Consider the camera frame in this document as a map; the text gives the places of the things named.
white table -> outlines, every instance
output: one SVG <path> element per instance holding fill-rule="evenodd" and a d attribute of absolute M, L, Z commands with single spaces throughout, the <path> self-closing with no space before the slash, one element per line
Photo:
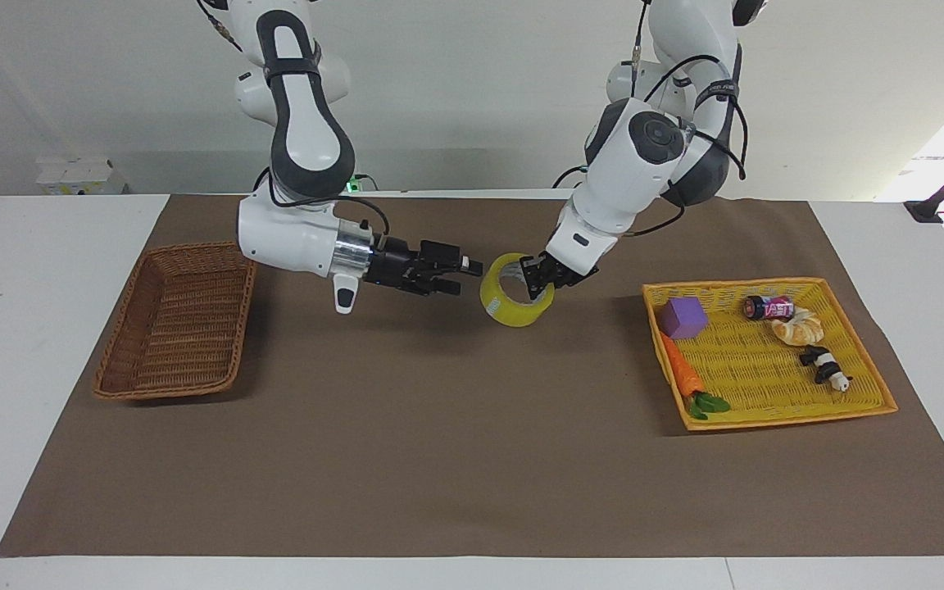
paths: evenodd
<path fill-rule="evenodd" d="M 561 190 L 405 193 L 403 197 L 567 195 L 569 191 Z M 0 537 L 166 201 L 166 195 L 0 197 Z M 944 231 L 917 225 L 898 205 L 826 202 L 813 208 L 944 439 Z M 75 300 L 75 293 L 81 299 Z M 944 557 L 49 557 L 0 560 L 0 588 L 7 584 L 11 589 L 913 589 L 944 587 Z"/>

brown wicker basket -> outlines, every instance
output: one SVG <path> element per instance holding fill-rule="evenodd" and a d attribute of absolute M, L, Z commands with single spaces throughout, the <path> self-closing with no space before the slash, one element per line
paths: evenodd
<path fill-rule="evenodd" d="M 126 283 L 94 395 L 146 400 L 231 388 L 256 272 L 235 243 L 145 252 Z"/>

yellow wicker basket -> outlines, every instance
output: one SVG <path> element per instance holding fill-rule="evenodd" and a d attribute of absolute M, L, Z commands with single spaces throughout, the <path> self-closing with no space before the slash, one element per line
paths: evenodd
<path fill-rule="evenodd" d="M 767 321 L 742 314 L 749 295 L 787 295 L 821 318 L 820 345 L 832 351 L 844 373 L 854 378 L 846 393 L 828 382 L 814 383 L 814 366 L 802 366 L 802 348 L 778 340 Z M 709 325 L 696 338 L 677 340 L 679 351 L 701 375 L 709 393 L 731 404 L 731 411 L 697 420 L 679 395 L 672 367 L 660 343 L 660 308 L 672 297 L 697 297 Z M 679 417 L 688 430 L 757 429 L 764 426 L 860 418 L 898 411 L 891 391 L 855 334 L 824 279 L 762 279 L 704 283 L 644 284 L 655 353 L 672 388 Z"/>

purple cube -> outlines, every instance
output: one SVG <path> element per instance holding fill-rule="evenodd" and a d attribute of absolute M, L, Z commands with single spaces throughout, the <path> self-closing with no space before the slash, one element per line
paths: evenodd
<path fill-rule="evenodd" d="M 662 307 L 658 324 L 666 336 L 678 340 L 700 334 L 709 324 L 709 318 L 697 297 L 675 297 Z"/>

brown mat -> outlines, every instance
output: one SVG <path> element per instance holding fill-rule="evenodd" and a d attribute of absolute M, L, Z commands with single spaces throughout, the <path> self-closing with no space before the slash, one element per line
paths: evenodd
<path fill-rule="evenodd" d="M 537 251 L 561 208 L 385 205 L 397 235 L 484 262 Z M 231 238 L 235 209 L 173 197 L 147 245 Z M 944 444 L 805 204 L 696 206 L 522 331 L 474 279 L 461 298 L 365 285 L 341 317 L 326 281 L 262 271 L 231 393 L 93 399 L 102 337 L 0 556 L 944 554 Z M 901 411 L 685 433 L 640 284 L 798 275 L 828 279 Z"/>

